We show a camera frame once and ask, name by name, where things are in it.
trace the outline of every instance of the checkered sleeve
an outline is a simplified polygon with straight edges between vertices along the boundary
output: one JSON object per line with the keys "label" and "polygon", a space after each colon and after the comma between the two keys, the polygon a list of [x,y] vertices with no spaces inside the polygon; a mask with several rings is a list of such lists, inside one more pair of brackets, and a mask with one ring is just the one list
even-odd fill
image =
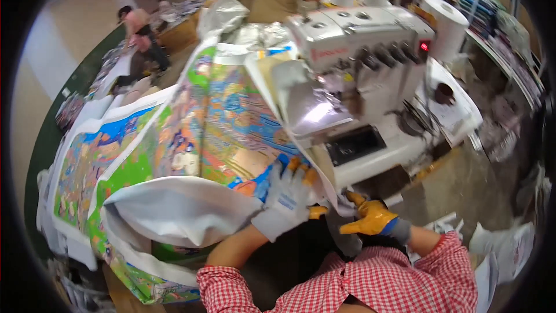
{"label": "checkered sleeve", "polygon": [[201,301],[208,313],[260,313],[237,268],[205,266],[197,272]]}
{"label": "checkered sleeve", "polygon": [[439,282],[450,297],[452,309],[457,312],[475,312],[477,285],[469,262],[467,249],[454,231],[442,236],[433,251],[415,263]]}

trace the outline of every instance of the person in pink shirt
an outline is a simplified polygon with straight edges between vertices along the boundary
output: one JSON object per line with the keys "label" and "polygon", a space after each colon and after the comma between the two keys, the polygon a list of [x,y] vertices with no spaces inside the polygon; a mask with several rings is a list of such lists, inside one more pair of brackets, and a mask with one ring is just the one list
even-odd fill
{"label": "person in pink shirt", "polygon": [[149,14],[143,9],[133,10],[130,6],[124,6],[118,11],[118,18],[126,25],[125,48],[130,44],[136,45],[140,52],[158,62],[160,70],[165,71],[170,66],[170,61],[151,31]]}
{"label": "person in pink shirt", "polygon": [[[279,162],[274,164],[264,209],[249,226],[219,243],[197,273],[208,313],[260,312],[240,269],[259,247],[313,219],[308,196],[316,178],[316,171],[298,159],[292,159],[284,172]],[[357,193],[347,197],[358,207],[361,219],[341,226],[340,233],[358,233],[364,246],[361,253],[354,259],[328,254],[308,281],[283,294],[268,312],[476,310],[475,275],[455,232],[440,235],[411,225],[380,201]],[[405,245],[421,256],[414,267]]]}

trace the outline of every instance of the sewing machine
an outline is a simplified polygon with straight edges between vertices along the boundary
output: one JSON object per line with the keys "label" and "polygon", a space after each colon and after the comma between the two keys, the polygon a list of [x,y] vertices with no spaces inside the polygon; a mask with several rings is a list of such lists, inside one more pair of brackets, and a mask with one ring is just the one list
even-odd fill
{"label": "sewing machine", "polygon": [[324,145],[337,188],[406,165],[426,149],[398,115],[427,69],[434,30],[400,7],[290,17],[300,59],[272,69],[277,105],[303,148]]}

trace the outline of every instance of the hand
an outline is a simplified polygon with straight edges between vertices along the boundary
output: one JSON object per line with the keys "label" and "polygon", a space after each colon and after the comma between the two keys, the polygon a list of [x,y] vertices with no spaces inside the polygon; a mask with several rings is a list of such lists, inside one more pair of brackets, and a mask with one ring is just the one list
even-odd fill
{"label": "hand", "polygon": [[361,194],[350,191],[346,193],[346,197],[358,207],[362,219],[341,226],[341,234],[387,234],[398,239],[403,245],[407,243],[410,223],[390,212],[380,201],[367,201]]}
{"label": "hand", "polygon": [[299,157],[291,159],[282,174],[282,163],[276,161],[270,172],[270,188],[265,210],[251,220],[265,237],[274,242],[282,233],[288,232],[308,219],[318,219],[328,209],[309,208],[309,194],[318,173]]}

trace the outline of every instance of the light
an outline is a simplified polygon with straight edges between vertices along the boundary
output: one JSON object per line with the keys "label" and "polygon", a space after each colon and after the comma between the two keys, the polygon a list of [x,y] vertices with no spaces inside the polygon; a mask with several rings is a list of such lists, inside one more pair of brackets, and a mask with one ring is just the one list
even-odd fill
{"label": "light", "polygon": [[318,122],[320,121],[334,106],[332,103],[319,103],[315,108],[311,109],[307,115],[303,117],[304,121]]}

